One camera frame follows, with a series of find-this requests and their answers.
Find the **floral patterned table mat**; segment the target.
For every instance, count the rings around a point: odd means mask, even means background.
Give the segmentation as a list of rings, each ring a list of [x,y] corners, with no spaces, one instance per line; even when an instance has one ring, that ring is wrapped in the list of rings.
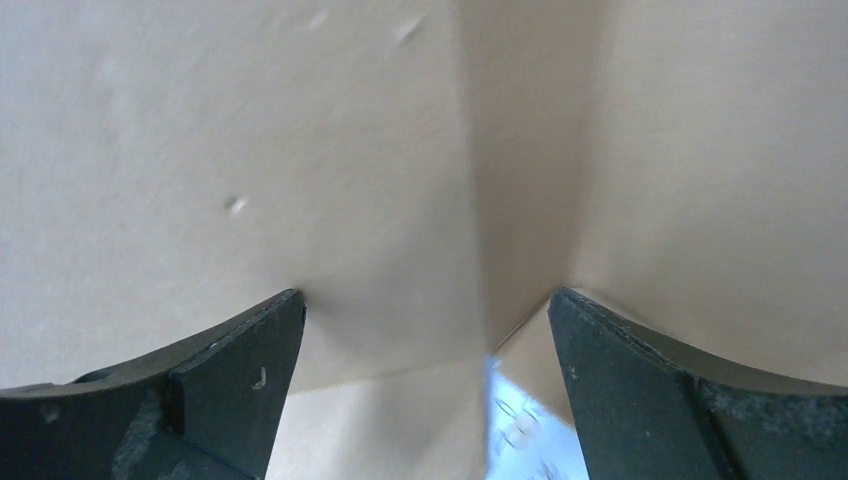
[[[589,477],[574,428],[509,380],[495,357],[487,378],[488,480]]]

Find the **cardboard box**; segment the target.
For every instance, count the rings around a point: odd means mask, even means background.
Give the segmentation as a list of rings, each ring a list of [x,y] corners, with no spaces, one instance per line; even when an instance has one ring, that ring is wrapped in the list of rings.
[[[5,1],[1,384],[287,288],[273,479],[480,479],[575,287],[847,382],[843,1]]]

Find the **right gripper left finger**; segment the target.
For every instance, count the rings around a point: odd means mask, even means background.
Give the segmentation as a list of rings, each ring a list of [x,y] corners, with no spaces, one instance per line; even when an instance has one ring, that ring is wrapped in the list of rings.
[[[300,291],[71,383],[1,393],[5,479],[262,479],[301,348]]]

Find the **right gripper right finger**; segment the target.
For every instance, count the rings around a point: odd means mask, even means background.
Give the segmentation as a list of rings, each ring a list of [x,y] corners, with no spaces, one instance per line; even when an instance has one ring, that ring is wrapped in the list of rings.
[[[592,479],[843,479],[847,391],[748,367],[563,288],[548,316]]]

